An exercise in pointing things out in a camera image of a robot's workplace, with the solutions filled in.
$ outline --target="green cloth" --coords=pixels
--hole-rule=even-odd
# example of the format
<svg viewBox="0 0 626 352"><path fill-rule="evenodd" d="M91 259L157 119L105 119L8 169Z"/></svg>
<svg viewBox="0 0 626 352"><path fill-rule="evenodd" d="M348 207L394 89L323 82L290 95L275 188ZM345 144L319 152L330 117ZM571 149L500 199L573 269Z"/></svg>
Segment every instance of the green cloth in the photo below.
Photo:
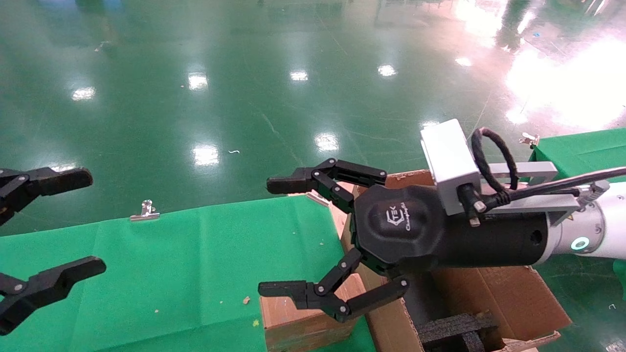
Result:
<svg viewBox="0 0 626 352"><path fill-rule="evenodd" d="M20 279L90 255L106 272L36 311L0 351L265 351L258 283L318 281L343 250L328 209L306 197L0 237L0 271ZM344 350L375 351L364 318L322 349Z"/></svg>
<svg viewBox="0 0 626 352"><path fill-rule="evenodd" d="M622 287L626 287L626 261L613 262L613 272L617 275L617 279L619 279ZM626 301L626 289L624 290L622 299Z"/></svg>
<svg viewBox="0 0 626 352"><path fill-rule="evenodd" d="M533 150L531 160L554 163L559 171L558 179L626 166L626 128L544 138ZM626 177L611 181L624 182ZM613 271L622 283L626 301L626 270L619 270L624 267L626 262L617 260Z"/></svg>

